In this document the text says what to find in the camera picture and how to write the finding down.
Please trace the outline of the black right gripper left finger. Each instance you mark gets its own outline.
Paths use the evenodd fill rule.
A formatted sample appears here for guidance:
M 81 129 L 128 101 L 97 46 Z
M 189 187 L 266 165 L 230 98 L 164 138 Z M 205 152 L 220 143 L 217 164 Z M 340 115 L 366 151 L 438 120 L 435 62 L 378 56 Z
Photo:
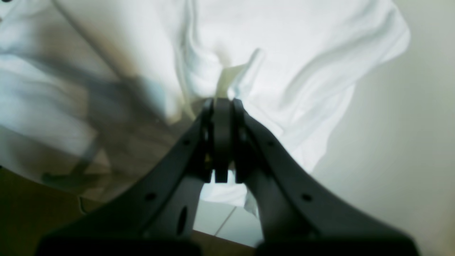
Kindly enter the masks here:
M 169 153 L 126 192 L 46 235 L 37 256 L 201 256 L 190 239 L 206 169 L 213 99 Z

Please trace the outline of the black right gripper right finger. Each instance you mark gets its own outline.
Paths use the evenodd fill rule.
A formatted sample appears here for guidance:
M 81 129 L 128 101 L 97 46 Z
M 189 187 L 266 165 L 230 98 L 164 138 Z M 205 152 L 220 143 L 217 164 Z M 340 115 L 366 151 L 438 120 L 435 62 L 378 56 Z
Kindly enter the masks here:
M 414 240 L 374 219 L 308 175 L 240 100 L 213 104 L 215 181 L 237 183 L 256 199 L 264 241 L 257 256 L 417 256 Z

